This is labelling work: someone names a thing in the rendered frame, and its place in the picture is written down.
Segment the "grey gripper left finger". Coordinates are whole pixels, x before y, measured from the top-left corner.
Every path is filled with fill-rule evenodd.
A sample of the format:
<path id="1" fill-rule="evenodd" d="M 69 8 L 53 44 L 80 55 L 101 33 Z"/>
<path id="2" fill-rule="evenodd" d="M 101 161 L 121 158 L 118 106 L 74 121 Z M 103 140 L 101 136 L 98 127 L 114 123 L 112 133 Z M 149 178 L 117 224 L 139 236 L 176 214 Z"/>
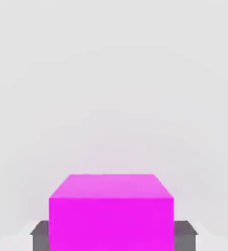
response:
<path id="1" fill-rule="evenodd" d="M 0 251 L 49 251 L 48 220 L 31 222 L 16 235 L 7 236 Z"/>

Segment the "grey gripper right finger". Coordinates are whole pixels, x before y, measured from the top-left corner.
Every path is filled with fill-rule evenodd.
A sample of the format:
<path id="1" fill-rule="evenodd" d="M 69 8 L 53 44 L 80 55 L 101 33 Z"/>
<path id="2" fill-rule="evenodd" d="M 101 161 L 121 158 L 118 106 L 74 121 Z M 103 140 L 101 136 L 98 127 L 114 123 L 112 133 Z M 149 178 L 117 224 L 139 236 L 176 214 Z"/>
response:
<path id="1" fill-rule="evenodd" d="M 174 234 L 174 251 L 228 251 L 228 240 L 212 234 L 200 223 L 175 221 Z"/>

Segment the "small magenta cube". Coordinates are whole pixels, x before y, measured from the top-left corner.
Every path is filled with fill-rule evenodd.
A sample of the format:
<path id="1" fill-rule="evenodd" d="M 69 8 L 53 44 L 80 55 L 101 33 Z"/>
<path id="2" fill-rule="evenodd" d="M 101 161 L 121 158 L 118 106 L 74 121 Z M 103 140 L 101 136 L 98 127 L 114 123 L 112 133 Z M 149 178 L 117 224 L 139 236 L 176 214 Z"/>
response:
<path id="1" fill-rule="evenodd" d="M 50 251 L 174 251 L 174 199 L 155 175 L 69 175 L 48 208 Z"/>

